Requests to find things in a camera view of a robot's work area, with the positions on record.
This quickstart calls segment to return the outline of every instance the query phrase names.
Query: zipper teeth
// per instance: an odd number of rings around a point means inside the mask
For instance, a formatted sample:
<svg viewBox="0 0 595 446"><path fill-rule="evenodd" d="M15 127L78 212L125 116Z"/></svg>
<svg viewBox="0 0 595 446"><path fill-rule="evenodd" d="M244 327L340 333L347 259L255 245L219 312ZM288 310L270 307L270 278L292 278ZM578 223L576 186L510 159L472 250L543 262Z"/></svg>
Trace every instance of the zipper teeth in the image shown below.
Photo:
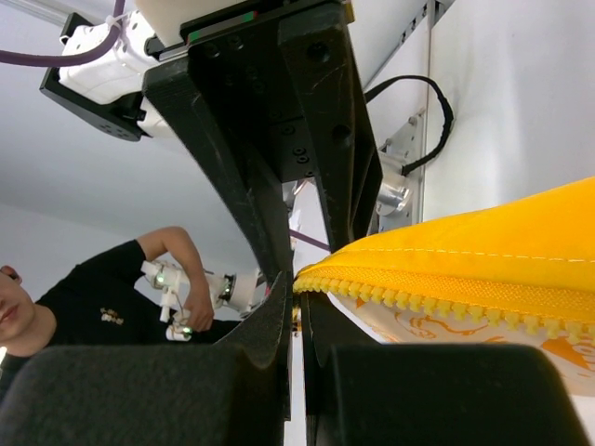
<svg viewBox="0 0 595 446"><path fill-rule="evenodd" d="M410 309L430 316L437 313L444 319L454 315L457 321L464 321L470 317L473 322L487 321L493 327L499 326L504 321L512 331L519 331L519 325L523 324L525 332L529 335L538 335L541 330L545 331L549 339L556 339L562 334L568 334L567 341L570 344L578 344L584 336L588 336L592 345L595 346L595 324L546 319L531 314L502 311L497 308L459 304L449 300L412 295L389 288L328 277L298 277L294 283L294 291L296 293L315 291L342 295L352 299L360 298L366 303L384 304L389 308L396 305L399 309Z"/></svg>

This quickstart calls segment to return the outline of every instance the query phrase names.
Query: mouth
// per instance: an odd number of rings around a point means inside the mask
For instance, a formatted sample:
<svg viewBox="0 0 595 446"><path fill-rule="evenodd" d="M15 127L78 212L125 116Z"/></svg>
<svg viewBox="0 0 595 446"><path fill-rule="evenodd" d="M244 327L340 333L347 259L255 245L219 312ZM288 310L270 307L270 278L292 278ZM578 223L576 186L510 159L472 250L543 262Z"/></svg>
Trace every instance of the mouth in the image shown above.
<svg viewBox="0 0 595 446"><path fill-rule="evenodd" d="M4 312L4 314L2 315L2 318L0 318L0 323L14 320L15 317L17 316L17 309L18 308L19 308L19 306L18 305L15 305L15 306L10 307L9 309L7 309Z"/></svg>

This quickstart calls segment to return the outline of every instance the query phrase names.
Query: shirt logo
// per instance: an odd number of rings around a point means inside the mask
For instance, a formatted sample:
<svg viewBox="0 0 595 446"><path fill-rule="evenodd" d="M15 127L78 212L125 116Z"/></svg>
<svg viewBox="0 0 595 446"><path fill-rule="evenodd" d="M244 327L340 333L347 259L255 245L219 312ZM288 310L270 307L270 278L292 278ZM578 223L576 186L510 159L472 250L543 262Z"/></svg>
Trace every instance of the shirt logo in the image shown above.
<svg viewBox="0 0 595 446"><path fill-rule="evenodd" d="M101 309L101 320L104 322L111 322L117 323L118 325L122 325L124 323L124 319L118 317L118 313L112 309Z"/></svg>

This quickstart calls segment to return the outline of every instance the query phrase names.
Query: metal bracket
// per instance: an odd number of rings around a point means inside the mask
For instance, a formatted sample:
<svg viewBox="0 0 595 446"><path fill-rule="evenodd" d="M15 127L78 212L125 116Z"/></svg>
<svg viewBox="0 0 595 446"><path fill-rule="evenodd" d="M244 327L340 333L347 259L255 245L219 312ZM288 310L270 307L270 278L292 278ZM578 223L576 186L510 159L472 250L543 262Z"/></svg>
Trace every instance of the metal bracket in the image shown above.
<svg viewBox="0 0 595 446"><path fill-rule="evenodd" d="M421 158L423 156L424 113L421 112L409 118L407 124L387 139L380 150L391 155L403 165ZM380 216L379 232L411 226L421 220L422 179L423 169L418 169L407 177L412 198L401 211L394 207L387 208L383 203L377 203L376 211Z"/></svg>

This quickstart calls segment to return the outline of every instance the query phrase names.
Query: man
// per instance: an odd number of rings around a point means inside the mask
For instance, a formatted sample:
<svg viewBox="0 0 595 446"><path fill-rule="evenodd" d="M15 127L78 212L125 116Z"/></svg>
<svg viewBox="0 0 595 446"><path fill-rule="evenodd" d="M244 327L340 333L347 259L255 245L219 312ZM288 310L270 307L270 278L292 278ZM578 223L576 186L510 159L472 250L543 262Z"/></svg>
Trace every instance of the man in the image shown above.
<svg viewBox="0 0 595 446"><path fill-rule="evenodd" d="M161 308L135 290L142 263L170 253L191 283L192 343L212 344L237 326L213 321L214 310L201 257L182 228L164 228L76 266L36 303L11 267L0 269L0 346L7 348L0 400L19 369L44 348L60 345L152 345L167 343Z"/></svg>

